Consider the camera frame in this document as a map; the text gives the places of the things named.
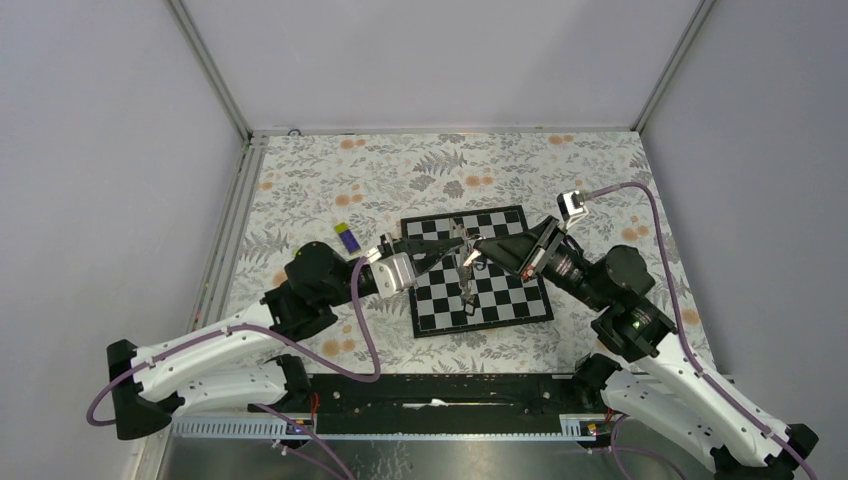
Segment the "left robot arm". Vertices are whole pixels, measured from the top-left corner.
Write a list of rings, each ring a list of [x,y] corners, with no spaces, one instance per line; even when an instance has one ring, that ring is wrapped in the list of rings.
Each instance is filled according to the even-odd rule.
[[[123,339],[107,348],[110,382],[86,413],[92,426],[99,403],[112,400],[110,425],[120,440],[147,437],[187,413],[281,405],[296,411],[314,399],[303,360],[332,368],[363,383],[381,371],[357,374],[302,346],[338,319],[335,308],[351,305],[364,320],[363,298],[383,299],[411,289],[444,257],[465,247],[463,237],[394,239],[360,259],[345,259],[330,245],[304,244],[286,264],[286,280],[257,302],[215,324],[149,346]]]

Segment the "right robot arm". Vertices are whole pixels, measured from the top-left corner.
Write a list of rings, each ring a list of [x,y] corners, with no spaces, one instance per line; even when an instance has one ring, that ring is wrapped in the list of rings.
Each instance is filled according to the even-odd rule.
[[[543,278],[598,312],[591,324],[609,356],[577,367],[575,402],[605,405],[686,450],[716,479],[791,479],[815,473],[818,437],[741,394],[697,355],[684,330],[647,297],[655,280],[639,251],[618,245],[596,262],[554,218],[531,230],[474,242],[475,253],[523,280]]]

